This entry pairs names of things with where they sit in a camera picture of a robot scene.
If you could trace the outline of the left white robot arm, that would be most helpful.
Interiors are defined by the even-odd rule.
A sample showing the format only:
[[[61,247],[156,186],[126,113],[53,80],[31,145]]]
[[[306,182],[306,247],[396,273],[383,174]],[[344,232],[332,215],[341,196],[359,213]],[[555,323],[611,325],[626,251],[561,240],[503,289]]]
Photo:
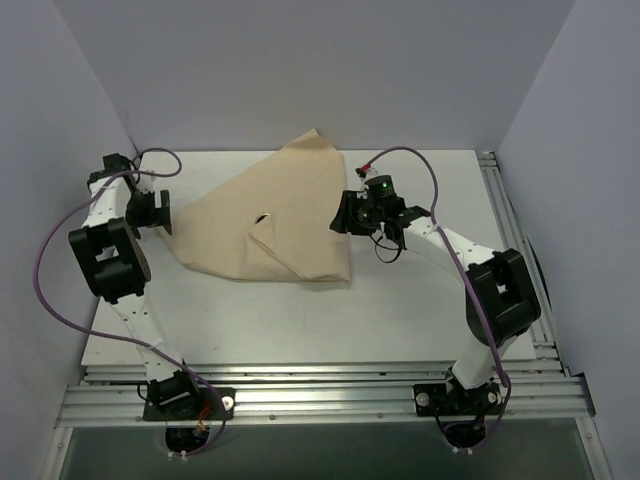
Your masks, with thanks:
[[[135,162],[118,153],[103,158],[88,187],[94,201],[82,226],[68,234],[72,251],[91,292],[110,305],[136,345],[146,402],[190,419],[200,411],[202,395],[154,313],[146,291],[151,268],[139,244],[142,228],[172,233],[170,194],[155,192]]]

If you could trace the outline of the beige cloth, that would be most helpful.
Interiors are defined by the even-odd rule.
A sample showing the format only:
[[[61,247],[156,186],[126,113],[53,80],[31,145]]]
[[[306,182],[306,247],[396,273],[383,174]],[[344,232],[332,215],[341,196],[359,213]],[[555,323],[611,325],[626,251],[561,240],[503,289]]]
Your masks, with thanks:
[[[347,282],[348,239],[329,229],[345,188],[343,155],[312,129],[180,208],[164,240],[185,268],[225,279]]]

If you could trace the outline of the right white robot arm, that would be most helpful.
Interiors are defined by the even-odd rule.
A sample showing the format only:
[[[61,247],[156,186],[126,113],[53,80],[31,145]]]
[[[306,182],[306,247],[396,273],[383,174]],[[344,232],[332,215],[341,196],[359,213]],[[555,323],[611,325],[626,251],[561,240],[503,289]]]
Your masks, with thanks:
[[[379,233],[398,252],[416,253],[463,284],[470,340],[451,367],[455,380],[443,391],[450,409],[467,412],[480,400],[479,387],[502,370],[504,353],[541,316],[526,262],[513,248],[483,246],[440,226],[433,212],[407,206],[389,175],[356,172],[361,187],[342,192],[330,229],[363,237]]]

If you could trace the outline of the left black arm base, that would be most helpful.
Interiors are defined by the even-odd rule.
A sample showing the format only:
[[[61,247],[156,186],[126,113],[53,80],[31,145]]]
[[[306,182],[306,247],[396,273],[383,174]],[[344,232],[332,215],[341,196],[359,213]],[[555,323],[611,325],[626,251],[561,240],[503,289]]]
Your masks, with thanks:
[[[165,405],[156,406],[146,403],[142,419],[144,421],[171,422],[187,420],[231,420],[234,416],[236,390],[231,387],[217,387],[224,406],[206,387],[199,387],[199,396],[183,396]]]

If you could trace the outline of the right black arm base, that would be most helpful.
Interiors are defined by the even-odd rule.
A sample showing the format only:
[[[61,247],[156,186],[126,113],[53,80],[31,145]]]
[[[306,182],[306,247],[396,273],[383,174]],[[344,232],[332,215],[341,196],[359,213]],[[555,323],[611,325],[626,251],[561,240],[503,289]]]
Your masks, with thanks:
[[[457,380],[414,384],[414,405],[421,417],[476,417],[497,414],[502,406],[500,386],[489,382],[464,389]]]

